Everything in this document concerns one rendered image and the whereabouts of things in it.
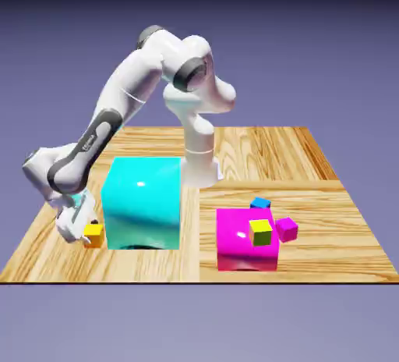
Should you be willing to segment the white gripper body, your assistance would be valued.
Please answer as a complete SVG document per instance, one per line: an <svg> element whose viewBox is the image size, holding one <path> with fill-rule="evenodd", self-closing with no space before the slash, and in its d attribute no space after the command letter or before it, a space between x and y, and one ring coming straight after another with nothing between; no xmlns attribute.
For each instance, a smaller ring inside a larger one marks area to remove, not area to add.
<svg viewBox="0 0 399 362"><path fill-rule="evenodd" d="M55 225L67 243L73 243L83 236L85 226L96 219L94 208L95 199L89 190L62 197Z"/></svg>

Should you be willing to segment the small orange cube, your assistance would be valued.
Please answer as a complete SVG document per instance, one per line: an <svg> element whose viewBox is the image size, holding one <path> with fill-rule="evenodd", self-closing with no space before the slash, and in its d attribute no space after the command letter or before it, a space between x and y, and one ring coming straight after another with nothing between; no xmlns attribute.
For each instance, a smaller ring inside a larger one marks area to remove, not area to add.
<svg viewBox="0 0 399 362"><path fill-rule="evenodd" d="M83 236L89 240L84 242L85 248L101 248L104 242L104 226L102 224L88 224L84 228Z"/></svg>

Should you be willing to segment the small yellow green cube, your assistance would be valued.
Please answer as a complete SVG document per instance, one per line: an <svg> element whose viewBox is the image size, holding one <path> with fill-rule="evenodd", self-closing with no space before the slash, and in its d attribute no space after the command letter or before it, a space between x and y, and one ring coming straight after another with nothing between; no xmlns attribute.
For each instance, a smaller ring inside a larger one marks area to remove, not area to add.
<svg viewBox="0 0 399 362"><path fill-rule="evenodd" d="M249 238L254 247L269 246L272 232L273 228L268 219L249 221Z"/></svg>

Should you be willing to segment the small magenta cube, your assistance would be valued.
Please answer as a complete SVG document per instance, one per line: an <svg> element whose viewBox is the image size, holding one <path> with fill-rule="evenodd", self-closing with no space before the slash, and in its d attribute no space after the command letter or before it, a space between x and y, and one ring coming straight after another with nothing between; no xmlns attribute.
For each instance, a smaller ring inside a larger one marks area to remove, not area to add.
<svg viewBox="0 0 399 362"><path fill-rule="evenodd" d="M276 220L275 225L277 234L282 243L297 239L298 224L292 218L279 218Z"/></svg>

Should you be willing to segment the large cyan box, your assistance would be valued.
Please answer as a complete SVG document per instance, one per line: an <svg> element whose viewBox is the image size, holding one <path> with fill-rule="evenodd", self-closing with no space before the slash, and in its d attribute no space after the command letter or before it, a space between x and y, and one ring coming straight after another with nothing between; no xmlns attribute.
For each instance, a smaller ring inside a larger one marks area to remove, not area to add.
<svg viewBox="0 0 399 362"><path fill-rule="evenodd" d="M110 250L177 250L181 158L116 157L101 189Z"/></svg>

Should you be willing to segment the large magenta box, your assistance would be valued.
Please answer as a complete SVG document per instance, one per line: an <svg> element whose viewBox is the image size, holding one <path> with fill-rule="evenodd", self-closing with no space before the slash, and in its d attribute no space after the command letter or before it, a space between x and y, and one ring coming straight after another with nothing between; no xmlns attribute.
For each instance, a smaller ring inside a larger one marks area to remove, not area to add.
<svg viewBox="0 0 399 362"><path fill-rule="evenodd" d="M270 245L254 247L249 238L250 220L267 219L272 228ZM220 208L216 210L217 269L262 271L277 269L280 242L269 208Z"/></svg>

